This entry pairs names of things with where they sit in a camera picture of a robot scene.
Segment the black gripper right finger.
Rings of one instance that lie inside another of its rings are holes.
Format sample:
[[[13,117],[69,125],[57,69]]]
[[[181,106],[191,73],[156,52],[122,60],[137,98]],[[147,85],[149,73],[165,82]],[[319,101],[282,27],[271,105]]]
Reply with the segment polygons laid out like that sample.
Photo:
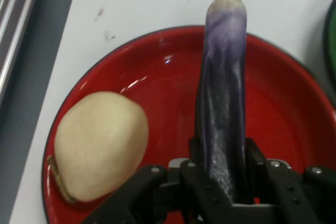
[[[308,166],[302,174],[280,159],[267,159],[252,138],[246,140],[249,192],[278,223],[335,223],[335,170]]]

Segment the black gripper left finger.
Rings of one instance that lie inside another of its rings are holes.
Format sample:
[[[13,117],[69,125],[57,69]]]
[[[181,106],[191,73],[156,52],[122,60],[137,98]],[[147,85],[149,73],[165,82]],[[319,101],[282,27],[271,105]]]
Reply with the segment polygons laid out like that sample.
[[[232,223],[233,206],[203,167],[197,138],[189,141],[190,158],[178,168],[148,165],[97,207],[84,223],[162,223],[180,211],[185,223]]]

